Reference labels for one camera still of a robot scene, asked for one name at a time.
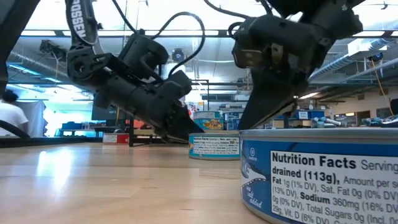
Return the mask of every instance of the can lid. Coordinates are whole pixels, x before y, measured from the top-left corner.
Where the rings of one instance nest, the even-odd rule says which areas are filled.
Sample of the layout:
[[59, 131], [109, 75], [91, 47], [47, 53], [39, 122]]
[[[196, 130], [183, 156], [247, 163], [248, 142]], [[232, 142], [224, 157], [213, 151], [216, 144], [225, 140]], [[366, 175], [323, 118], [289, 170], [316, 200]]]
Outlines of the can lid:
[[239, 133], [243, 138], [371, 138], [398, 140], [398, 128], [265, 129], [244, 130]]

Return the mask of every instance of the ceiling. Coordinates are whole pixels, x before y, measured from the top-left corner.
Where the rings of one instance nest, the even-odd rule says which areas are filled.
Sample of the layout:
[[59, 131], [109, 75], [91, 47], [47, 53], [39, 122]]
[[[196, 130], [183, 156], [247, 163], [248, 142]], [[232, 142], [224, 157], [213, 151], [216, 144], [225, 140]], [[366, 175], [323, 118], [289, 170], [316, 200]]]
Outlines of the ceiling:
[[[227, 16], [210, 9], [202, 0], [148, 0], [148, 6], [145, 1], [118, 0], [119, 5], [127, 11], [127, 18], [135, 27], [145, 30], [158, 30], [163, 23], [173, 14], [180, 11], [193, 12], [201, 17], [206, 29], [223, 29], [225, 30], [231, 23], [242, 21], [241, 18]], [[248, 14], [250, 16], [260, 16], [264, 14], [264, 9], [254, 0], [247, 1], [227, 1], [212, 0], [213, 4], [220, 5], [223, 9]], [[389, 5], [382, 10], [381, 0], [367, 0], [362, 5], [357, 6], [354, 10], [364, 24], [366, 30], [391, 30], [398, 28], [398, 23], [394, 19], [395, 12], [398, 9], [398, 2], [395, 0], [387, 0]], [[115, 10], [112, 2], [109, 0], [97, 0], [93, 3], [96, 18], [103, 24], [105, 30], [123, 30], [124, 22], [120, 18], [117, 10]], [[64, 0], [41, 0], [37, 6], [34, 15], [31, 17], [26, 30], [68, 30], [65, 19]], [[292, 16], [292, 20], [297, 20], [298, 16]], [[170, 30], [197, 30], [199, 28], [197, 21], [189, 17], [181, 17], [173, 21], [168, 29]], [[60, 48], [68, 49], [71, 40], [69, 37], [54, 36], [22, 36], [17, 46], [39, 56], [41, 62], [47, 63], [51, 67], [55, 67], [55, 60], [51, 59], [51, 55], [43, 55], [39, 50], [42, 40], [50, 40]], [[339, 40], [329, 51], [324, 65], [340, 57], [344, 54], [347, 45], [355, 39]], [[115, 55], [120, 53], [123, 43], [126, 40], [123, 37], [102, 37], [101, 45], [105, 52], [111, 52]], [[169, 53], [175, 48], [183, 49], [184, 53], [190, 55], [198, 47], [200, 38], [198, 37], [159, 37], [156, 39], [161, 43]], [[234, 40], [230, 38], [210, 37], [206, 38], [205, 45], [201, 52], [196, 56], [195, 65], [198, 67], [198, 73], [194, 74], [193, 63], [186, 64], [190, 78], [199, 78], [210, 80], [210, 82], [235, 82], [238, 78], [247, 77], [248, 71], [237, 68], [231, 55]], [[392, 45], [388, 51], [384, 52], [386, 61], [398, 57], [398, 46]], [[356, 60], [355, 62], [338, 70], [338, 73], [344, 75], [353, 75], [361, 72], [364, 68], [363, 62]], [[38, 80], [30, 73], [10, 71], [10, 77], [13, 82], [39, 82], [51, 83], [48, 80]], [[55, 77], [53, 73], [45, 74], [46, 77]], [[333, 75], [329, 75], [329, 81], [333, 81]], [[213, 86], [212, 89], [226, 89], [225, 86]]]

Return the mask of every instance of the white wall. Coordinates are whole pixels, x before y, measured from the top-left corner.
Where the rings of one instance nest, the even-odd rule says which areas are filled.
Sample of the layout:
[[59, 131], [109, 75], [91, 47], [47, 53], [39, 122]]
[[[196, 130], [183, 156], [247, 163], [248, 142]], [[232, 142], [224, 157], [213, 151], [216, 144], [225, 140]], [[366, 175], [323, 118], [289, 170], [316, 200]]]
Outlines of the white wall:
[[[398, 98], [398, 89], [389, 88], [389, 94], [386, 95], [388, 100]], [[387, 102], [383, 96], [379, 93], [365, 93], [365, 100], [358, 100], [355, 96], [354, 98], [343, 99], [345, 103], [329, 104], [328, 106], [332, 108], [333, 114], [360, 112], [360, 111], [370, 111], [371, 117], [376, 117], [376, 110], [380, 108], [388, 108], [389, 101]]]

